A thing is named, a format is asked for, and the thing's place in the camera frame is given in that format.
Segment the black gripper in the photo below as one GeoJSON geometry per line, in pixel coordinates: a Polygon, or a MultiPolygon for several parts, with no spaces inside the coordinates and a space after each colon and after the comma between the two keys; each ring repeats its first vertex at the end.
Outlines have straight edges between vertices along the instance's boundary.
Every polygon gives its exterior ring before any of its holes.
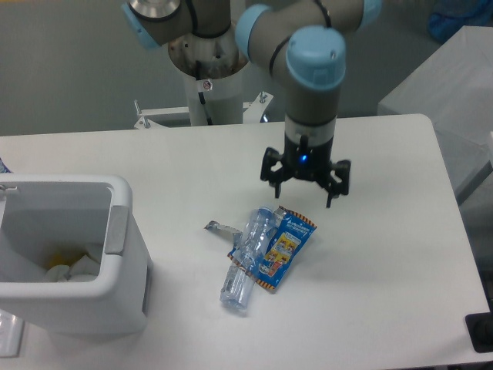
{"type": "Polygon", "coordinates": [[[288,136],[284,137],[284,153],[267,147],[263,155],[260,179],[274,188],[274,197],[280,198],[281,184],[291,178],[315,181],[327,191],[326,208],[339,196],[347,196],[350,189],[350,160],[330,161],[334,139],[319,146],[301,146],[288,136]]]}

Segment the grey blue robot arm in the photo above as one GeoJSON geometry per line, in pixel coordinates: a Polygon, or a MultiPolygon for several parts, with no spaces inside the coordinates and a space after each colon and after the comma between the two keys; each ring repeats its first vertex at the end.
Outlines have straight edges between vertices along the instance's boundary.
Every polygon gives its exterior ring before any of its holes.
{"type": "Polygon", "coordinates": [[[280,10],[251,5],[233,21],[228,1],[127,1],[122,11],[139,42],[167,47],[181,72],[194,126],[242,123],[240,73],[254,64],[286,94],[284,147],[268,148],[260,179],[275,191],[290,179],[315,182],[329,199],[347,195],[350,161],[330,158],[344,35],[373,22],[379,1],[298,1],[280,10]]]}

